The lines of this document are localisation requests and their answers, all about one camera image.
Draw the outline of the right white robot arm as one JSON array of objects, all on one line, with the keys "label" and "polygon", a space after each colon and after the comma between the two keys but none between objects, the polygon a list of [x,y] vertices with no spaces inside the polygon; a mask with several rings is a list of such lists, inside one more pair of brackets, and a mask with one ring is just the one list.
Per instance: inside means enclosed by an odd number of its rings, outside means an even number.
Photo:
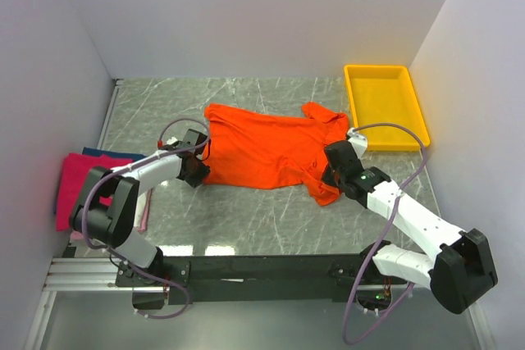
[{"label": "right white robot arm", "polygon": [[323,179],[347,198],[387,220],[409,236],[421,252],[411,252],[379,238],[360,263],[354,284],[377,284],[386,276],[430,289],[446,310],[460,314],[498,283],[487,237],[462,230],[406,194],[386,173],[364,168],[356,143],[325,147]]}]

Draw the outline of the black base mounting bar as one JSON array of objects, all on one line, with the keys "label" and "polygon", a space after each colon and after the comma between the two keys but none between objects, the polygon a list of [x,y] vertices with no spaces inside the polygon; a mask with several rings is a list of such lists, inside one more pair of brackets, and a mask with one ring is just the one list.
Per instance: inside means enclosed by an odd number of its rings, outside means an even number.
[{"label": "black base mounting bar", "polygon": [[120,264],[119,289],[162,287],[169,305],[348,299],[363,257],[358,254],[165,257],[164,278],[184,290],[137,275]]}]

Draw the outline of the orange t shirt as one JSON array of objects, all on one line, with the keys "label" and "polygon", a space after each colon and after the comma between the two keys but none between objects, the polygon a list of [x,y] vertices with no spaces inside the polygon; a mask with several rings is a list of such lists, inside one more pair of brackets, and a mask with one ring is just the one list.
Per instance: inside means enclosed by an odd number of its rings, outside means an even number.
[{"label": "orange t shirt", "polygon": [[339,189],[322,182],[327,166],[324,148],[345,137],[349,118],[307,102],[302,117],[264,115],[212,103],[211,148],[206,184],[251,189],[304,185],[320,206],[336,201]]}]

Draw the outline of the folded navy t shirt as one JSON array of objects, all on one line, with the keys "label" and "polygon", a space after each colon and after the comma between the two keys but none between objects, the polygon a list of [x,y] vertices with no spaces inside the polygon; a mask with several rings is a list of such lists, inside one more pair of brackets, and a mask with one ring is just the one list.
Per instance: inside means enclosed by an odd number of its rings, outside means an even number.
[{"label": "folded navy t shirt", "polygon": [[138,161],[138,160],[145,158],[145,155],[139,154],[139,153],[113,152],[113,151],[101,150],[97,148],[87,148],[87,147],[83,148],[82,154],[85,156],[90,156],[90,157],[106,156],[106,157],[118,158],[118,159],[130,159],[132,161]]}]

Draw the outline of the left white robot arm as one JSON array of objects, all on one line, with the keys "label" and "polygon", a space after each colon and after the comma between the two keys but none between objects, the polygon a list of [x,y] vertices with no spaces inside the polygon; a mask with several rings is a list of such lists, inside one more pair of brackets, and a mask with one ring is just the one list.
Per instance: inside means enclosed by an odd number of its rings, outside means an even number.
[{"label": "left white robot arm", "polygon": [[135,228],[139,197],[177,179],[196,188],[210,174],[199,157],[209,137],[189,129],[184,138],[126,166],[89,170],[69,217],[70,227],[102,243],[135,266],[142,284],[158,284],[164,275],[162,252]]}]

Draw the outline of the folded magenta t shirt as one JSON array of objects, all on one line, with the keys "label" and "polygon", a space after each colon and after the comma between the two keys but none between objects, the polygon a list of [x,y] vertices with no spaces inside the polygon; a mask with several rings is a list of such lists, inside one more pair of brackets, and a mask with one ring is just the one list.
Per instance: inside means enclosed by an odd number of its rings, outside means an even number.
[{"label": "folded magenta t shirt", "polygon": [[57,195],[55,229],[58,232],[68,230],[69,216],[89,170],[95,166],[113,168],[132,163],[131,158],[109,157],[102,155],[93,157],[79,153],[70,153],[62,162],[62,172]]}]

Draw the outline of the yellow plastic tray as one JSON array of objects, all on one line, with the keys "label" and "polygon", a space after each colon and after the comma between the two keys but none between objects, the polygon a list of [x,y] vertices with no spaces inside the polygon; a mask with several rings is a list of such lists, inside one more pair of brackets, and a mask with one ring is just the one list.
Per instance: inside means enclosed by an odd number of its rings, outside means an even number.
[{"label": "yellow plastic tray", "polygon": [[417,151],[430,146],[418,97],[405,66],[346,65],[345,87],[352,126],[374,124],[363,131],[368,149]]}]

